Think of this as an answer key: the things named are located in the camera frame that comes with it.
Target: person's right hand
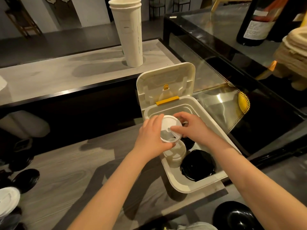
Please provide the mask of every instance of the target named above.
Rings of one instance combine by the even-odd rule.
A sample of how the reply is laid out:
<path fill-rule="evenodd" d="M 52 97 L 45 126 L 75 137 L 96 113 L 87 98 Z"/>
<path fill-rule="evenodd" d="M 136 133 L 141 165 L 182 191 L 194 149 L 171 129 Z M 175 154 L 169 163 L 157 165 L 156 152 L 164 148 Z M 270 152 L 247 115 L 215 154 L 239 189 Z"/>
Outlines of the person's right hand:
<path fill-rule="evenodd" d="M 205 144 L 206 139 L 210 134 L 214 134 L 207 125 L 202 121 L 202 119 L 196 115 L 189 114 L 187 112 L 179 112 L 173 115 L 178 118 L 181 123 L 188 122 L 181 126 L 171 126 L 171 130 L 182 134 L 183 137 L 188 137 L 191 140 Z"/>

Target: hand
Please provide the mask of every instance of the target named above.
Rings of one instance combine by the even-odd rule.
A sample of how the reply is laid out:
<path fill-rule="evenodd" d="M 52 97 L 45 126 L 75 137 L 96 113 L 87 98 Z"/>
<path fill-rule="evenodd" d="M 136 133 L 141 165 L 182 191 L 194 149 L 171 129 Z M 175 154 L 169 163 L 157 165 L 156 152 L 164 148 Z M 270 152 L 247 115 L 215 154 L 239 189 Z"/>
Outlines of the hand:
<path fill-rule="evenodd" d="M 210 134 L 214 134 L 202 119 L 196 115 L 187 112 L 179 112 L 173 116 L 178 118 L 181 123 L 188 122 L 184 127 L 171 126 L 172 131 L 182 134 L 183 137 L 187 136 L 197 143 L 206 144 L 206 140 L 209 138 Z"/>
<path fill-rule="evenodd" d="M 140 159 L 144 159 L 145 163 L 175 146 L 173 143 L 162 142 L 160 138 L 163 116 L 164 114 L 155 115 L 151 119 L 146 119 L 139 130 L 138 138 L 131 153 L 136 154 Z"/>

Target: person's left hand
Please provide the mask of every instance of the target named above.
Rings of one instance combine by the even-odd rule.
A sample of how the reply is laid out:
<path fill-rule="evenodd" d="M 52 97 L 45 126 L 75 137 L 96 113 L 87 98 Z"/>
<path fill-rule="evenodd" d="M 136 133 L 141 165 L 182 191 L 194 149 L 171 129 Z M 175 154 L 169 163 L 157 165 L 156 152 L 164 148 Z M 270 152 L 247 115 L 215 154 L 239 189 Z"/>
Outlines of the person's left hand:
<path fill-rule="evenodd" d="M 164 143 L 160 138 L 162 119 L 164 114 L 146 119 L 139 130 L 138 138 L 131 153 L 147 163 L 166 150 L 170 150 L 175 143 Z"/>

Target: storage box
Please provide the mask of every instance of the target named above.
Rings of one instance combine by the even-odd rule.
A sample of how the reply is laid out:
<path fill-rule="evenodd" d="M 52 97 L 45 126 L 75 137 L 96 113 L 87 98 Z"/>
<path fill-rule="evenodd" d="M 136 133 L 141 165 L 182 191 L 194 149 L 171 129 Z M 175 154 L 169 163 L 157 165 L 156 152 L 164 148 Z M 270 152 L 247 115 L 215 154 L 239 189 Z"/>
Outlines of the storage box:
<path fill-rule="evenodd" d="M 161 113 L 173 115 L 180 111 L 198 115 L 209 128 L 239 151 L 220 126 L 192 97 L 194 79 L 195 67 L 188 62 L 142 73 L 137 79 L 136 86 L 143 118 L 148 119 Z M 211 154 L 207 147 L 197 143 L 190 151 L 194 149 L 201 149 Z M 227 177 L 215 160 L 216 173 L 194 182 L 182 175 L 179 167 L 171 168 L 163 154 L 160 158 L 171 185 L 182 193 L 196 191 Z"/>

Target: gray wooden surface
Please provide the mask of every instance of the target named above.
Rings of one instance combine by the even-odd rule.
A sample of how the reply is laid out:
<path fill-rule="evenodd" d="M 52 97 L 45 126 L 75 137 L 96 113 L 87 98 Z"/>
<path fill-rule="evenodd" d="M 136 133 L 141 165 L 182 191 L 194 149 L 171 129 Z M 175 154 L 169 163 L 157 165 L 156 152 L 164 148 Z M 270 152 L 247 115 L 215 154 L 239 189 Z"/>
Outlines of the gray wooden surface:
<path fill-rule="evenodd" d="M 109 81 L 177 64 L 180 61 L 157 39 L 143 42 L 143 65 L 127 66 L 122 47 L 110 47 L 0 69 L 8 85 L 0 105 Z"/>
<path fill-rule="evenodd" d="M 40 179 L 20 201 L 29 230 L 66 229 L 133 148 L 140 126 L 36 156 L 27 169 L 38 169 Z M 216 182 L 188 195 L 179 193 L 168 182 L 160 159 L 154 158 L 134 184 L 114 229 L 134 229 L 196 201 L 210 202 L 212 194 L 223 189 Z"/>

